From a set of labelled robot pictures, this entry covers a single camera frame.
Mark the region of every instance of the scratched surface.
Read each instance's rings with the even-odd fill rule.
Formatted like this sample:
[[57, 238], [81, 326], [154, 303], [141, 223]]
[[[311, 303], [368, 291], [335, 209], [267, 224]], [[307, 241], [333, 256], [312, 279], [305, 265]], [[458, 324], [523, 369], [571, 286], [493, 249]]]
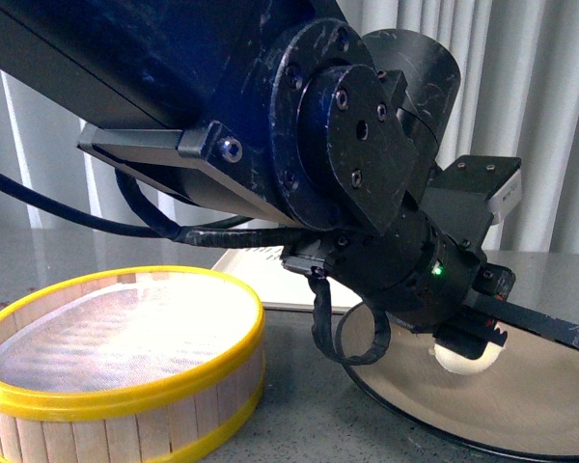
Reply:
[[[40, 287], [110, 268], [211, 267], [222, 250], [82, 231], [0, 230], [0, 308]], [[519, 278], [511, 301], [579, 314], [579, 256], [496, 253]], [[205, 462], [497, 463], [435, 437], [364, 395], [311, 340], [307, 313], [267, 313], [266, 388], [253, 417]]]

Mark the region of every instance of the yellow band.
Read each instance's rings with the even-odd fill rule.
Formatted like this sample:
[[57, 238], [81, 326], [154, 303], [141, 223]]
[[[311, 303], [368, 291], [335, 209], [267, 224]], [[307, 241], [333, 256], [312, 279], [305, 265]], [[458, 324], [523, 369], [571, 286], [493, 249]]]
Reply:
[[257, 305], [256, 322], [247, 335], [227, 352], [195, 368], [151, 383], [94, 393], [44, 393], [0, 381], [0, 412], [26, 420], [81, 422], [133, 415], [168, 405], [215, 384], [244, 364], [263, 339], [262, 302], [242, 281], [220, 272], [175, 265], [109, 270], [68, 280], [20, 299], [0, 312], [0, 321], [34, 300], [91, 280], [133, 273], [179, 272], [207, 275], [232, 283], [249, 293]]
[[[258, 405], [258, 402], [262, 397], [263, 379], [262, 375], [259, 386], [251, 395], [249, 400], [247, 400], [231, 418], [219, 427], [209, 432], [203, 438], [198, 439], [182, 449], [148, 460], [145, 463], [193, 463], [204, 458], [215, 449], [218, 449], [242, 427], [255, 410], [255, 407]], [[0, 463], [13, 462], [4, 459], [4, 457], [0, 455]]]

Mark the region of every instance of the curtain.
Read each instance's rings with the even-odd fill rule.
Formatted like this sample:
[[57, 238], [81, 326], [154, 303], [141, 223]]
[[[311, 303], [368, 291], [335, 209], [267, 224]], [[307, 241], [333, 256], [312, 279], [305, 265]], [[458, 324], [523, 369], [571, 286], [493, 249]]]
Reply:
[[[397, 27], [444, 44], [462, 85], [440, 148], [518, 156], [524, 199], [492, 227], [485, 249], [579, 253], [579, 0], [343, 0], [361, 34]], [[0, 71], [0, 172], [72, 206], [138, 223], [112, 169], [74, 146], [82, 122]], [[189, 207], [146, 188], [182, 223], [220, 212]], [[0, 226], [75, 227], [0, 194]]]

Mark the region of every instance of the round tray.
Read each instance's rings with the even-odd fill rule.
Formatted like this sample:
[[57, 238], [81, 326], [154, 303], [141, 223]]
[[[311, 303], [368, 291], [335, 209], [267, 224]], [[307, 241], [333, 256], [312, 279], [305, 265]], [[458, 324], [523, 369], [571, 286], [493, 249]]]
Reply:
[[0, 463], [196, 461], [262, 394], [263, 309], [192, 267], [101, 272], [0, 312]]
[[[529, 461], [579, 461], [579, 352], [510, 326], [506, 348], [487, 370], [444, 370], [431, 335], [391, 324], [391, 343], [373, 365], [345, 367], [385, 407], [462, 445]], [[371, 311], [361, 304], [341, 320], [337, 345], [364, 352]]]

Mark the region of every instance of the white mesh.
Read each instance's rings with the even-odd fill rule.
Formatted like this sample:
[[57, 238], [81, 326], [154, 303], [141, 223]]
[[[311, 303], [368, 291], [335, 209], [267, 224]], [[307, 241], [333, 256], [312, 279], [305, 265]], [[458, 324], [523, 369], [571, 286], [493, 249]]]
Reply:
[[166, 378], [217, 357], [251, 330], [253, 298], [210, 277], [118, 284], [43, 316], [0, 346], [0, 381], [92, 392]]

